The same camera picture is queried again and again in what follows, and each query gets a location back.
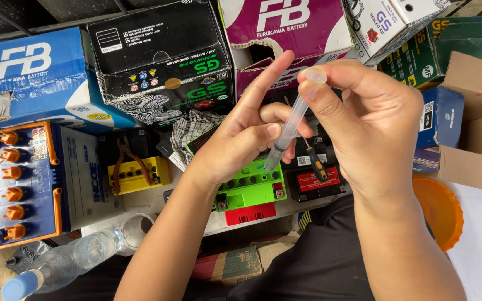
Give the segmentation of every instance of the finger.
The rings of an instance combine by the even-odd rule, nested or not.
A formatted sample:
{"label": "finger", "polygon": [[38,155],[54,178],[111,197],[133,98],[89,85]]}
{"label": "finger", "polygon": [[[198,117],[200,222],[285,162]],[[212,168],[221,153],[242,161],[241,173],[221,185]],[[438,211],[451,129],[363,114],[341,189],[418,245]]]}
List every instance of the finger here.
{"label": "finger", "polygon": [[277,123],[252,126],[232,138],[232,146],[237,153],[249,154],[262,145],[276,140],[282,133],[282,127]]}
{"label": "finger", "polygon": [[[284,103],[271,103],[270,105],[265,105],[260,107],[260,119],[265,123],[271,122],[278,122],[283,121],[285,122],[289,115],[291,114],[291,107],[284,104]],[[303,120],[300,122],[299,126],[297,127],[297,131],[306,138],[310,138],[313,136],[312,129],[308,126],[308,122],[303,117]]]}
{"label": "finger", "polygon": [[318,69],[324,72],[327,75],[327,84],[329,86],[351,89],[364,98],[399,95],[408,88],[408,86],[401,84],[382,72],[341,60],[304,70],[299,73],[299,82],[303,82],[306,79],[305,72],[310,69]]}
{"label": "finger", "polygon": [[264,72],[261,72],[261,74],[252,81],[236,107],[244,106],[246,108],[258,109],[267,91],[269,91],[278,77],[291,65],[294,58],[295,54],[291,50],[282,53]]}
{"label": "finger", "polygon": [[316,84],[305,80],[299,86],[299,93],[319,122],[325,128],[334,144],[358,137],[362,131],[360,120],[343,104],[327,84]]}
{"label": "finger", "polygon": [[290,161],[295,159],[295,145],[297,144],[297,139],[293,139],[289,144],[288,148],[285,150],[282,158],[289,159]]}

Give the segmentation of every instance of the checkered cloth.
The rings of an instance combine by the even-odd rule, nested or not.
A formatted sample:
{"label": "checkered cloth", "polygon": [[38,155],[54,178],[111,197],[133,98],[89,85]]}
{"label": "checkered cloth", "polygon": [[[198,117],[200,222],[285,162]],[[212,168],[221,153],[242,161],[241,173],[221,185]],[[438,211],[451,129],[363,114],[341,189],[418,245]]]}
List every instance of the checkered cloth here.
{"label": "checkered cloth", "polygon": [[182,158],[185,167],[193,159],[193,155],[186,148],[187,143],[221,123],[225,118],[226,115],[219,116],[211,112],[191,110],[188,115],[174,124],[170,143],[172,143],[172,149]]}

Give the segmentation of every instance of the clear plastic cup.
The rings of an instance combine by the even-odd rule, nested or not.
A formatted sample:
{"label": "clear plastic cup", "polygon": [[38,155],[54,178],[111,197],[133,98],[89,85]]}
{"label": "clear plastic cup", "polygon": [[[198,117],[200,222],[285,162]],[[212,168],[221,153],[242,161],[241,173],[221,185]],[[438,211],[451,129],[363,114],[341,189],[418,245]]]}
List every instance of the clear plastic cup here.
{"label": "clear plastic cup", "polygon": [[122,242],[131,250],[137,250],[154,220],[144,213],[136,213],[122,223]]}

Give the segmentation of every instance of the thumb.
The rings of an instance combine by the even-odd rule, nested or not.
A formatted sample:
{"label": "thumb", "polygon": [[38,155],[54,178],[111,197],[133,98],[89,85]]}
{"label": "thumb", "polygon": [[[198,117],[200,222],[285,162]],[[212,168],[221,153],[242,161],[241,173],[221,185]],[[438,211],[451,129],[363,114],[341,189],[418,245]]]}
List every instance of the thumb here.
{"label": "thumb", "polygon": [[278,123],[252,126],[237,134],[233,138],[233,145],[239,152],[249,154],[260,146],[267,146],[276,140],[281,133],[282,127]]}
{"label": "thumb", "polygon": [[299,93],[333,141],[358,136],[360,120],[330,86],[305,80],[299,86]]}

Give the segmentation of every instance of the pliers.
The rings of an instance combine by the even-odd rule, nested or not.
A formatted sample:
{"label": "pliers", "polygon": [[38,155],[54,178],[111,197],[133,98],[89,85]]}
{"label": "pliers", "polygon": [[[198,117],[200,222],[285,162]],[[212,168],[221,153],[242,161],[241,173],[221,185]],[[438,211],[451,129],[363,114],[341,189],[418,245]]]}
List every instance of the pliers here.
{"label": "pliers", "polygon": [[120,141],[120,138],[117,138],[116,143],[118,145],[118,148],[120,149],[120,157],[118,158],[118,161],[115,164],[115,169],[112,172],[113,182],[115,184],[115,195],[118,195],[120,193],[118,170],[120,169],[120,165],[122,164],[122,161],[124,160],[126,154],[130,156],[130,158],[132,158],[133,160],[137,161],[137,163],[141,166],[141,168],[143,169],[144,178],[146,179],[146,183],[148,184],[148,186],[151,186],[151,179],[150,174],[148,173],[148,168],[146,167],[146,164],[144,164],[144,162],[141,160],[141,158],[131,152],[130,143],[128,142],[127,137],[124,136],[124,143]]}

